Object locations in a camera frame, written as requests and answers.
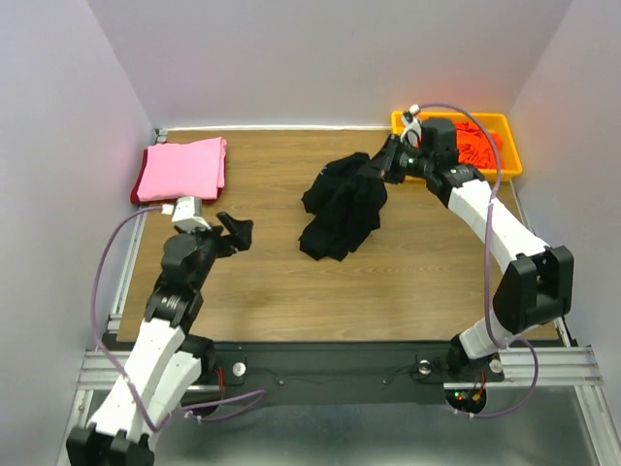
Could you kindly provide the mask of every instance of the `table top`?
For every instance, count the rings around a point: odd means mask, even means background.
[[[425,188],[388,185],[381,228],[343,262],[314,261],[298,238],[313,216],[302,194],[329,161],[375,154],[387,131],[175,131],[168,142],[224,136],[226,187],[205,206],[254,220],[250,251],[218,259],[191,333],[217,341],[449,340],[483,315],[483,245]],[[510,186],[499,198],[516,215]],[[138,335],[170,218],[148,213],[118,340]],[[494,264],[492,289],[500,281]],[[530,338],[556,339],[549,324]]]

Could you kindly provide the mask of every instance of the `yellow bin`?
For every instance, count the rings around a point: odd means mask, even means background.
[[[401,121],[402,111],[393,112],[390,116],[392,123],[392,132],[401,134],[404,130],[404,123]],[[503,114],[485,114],[485,113],[473,113],[473,115],[481,122],[485,129],[490,132],[498,134],[503,141],[503,148],[501,149],[501,159],[505,163],[505,168],[501,172],[501,180],[503,182],[509,182],[511,178],[516,177],[522,173],[522,162],[517,153],[517,147],[513,141],[511,130],[508,126],[507,117]],[[457,112],[426,112],[423,111],[419,114],[421,120],[436,117],[436,118],[448,118],[455,123],[461,123],[463,121],[470,121],[467,116],[464,116]],[[485,179],[488,182],[494,182],[496,180],[496,170],[480,169]]]

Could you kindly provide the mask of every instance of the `black cloth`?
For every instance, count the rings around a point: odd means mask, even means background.
[[[316,217],[302,232],[302,252],[315,260],[343,260],[380,227],[379,210],[388,195],[382,180],[357,174],[368,161],[368,154],[356,152],[330,162],[304,193],[304,208]]]

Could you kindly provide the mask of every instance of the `robotic arm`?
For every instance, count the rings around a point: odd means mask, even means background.
[[[201,216],[201,200],[181,198],[162,212],[172,215],[178,234],[166,241],[161,266],[136,344],[125,372],[152,419],[134,400],[127,380],[118,377],[112,391],[88,421],[67,439],[72,466],[150,466],[159,429],[180,404],[188,387],[214,366],[213,342],[189,335],[203,297],[201,288],[217,258],[251,245],[252,221],[216,216],[224,227]]]
[[[446,118],[420,122],[410,113],[405,118],[404,134],[391,135],[359,173],[387,183],[402,183],[406,176],[425,180],[444,206],[484,241],[491,188],[473,165],[459,162],[455,125]],[[409,133],[415,134],[417,146]],[[535,236],[498,199],[492,202],[491,253],[503,278],[493,299],[491,327],[496,340],[508,344],[570,310],[573,256]],[[482,318],[451,341],[449,369],[460,373],[480,367],[497,350]]]

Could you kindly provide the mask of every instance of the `gray floor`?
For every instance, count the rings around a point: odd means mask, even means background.
[[[485,412],[523,393],[489,390]],[[167,466],[598,464],[571,387],[538,388],[526,408],[492,420],[413,404],[276,407],[203,425],[177,418],[155,457]]]

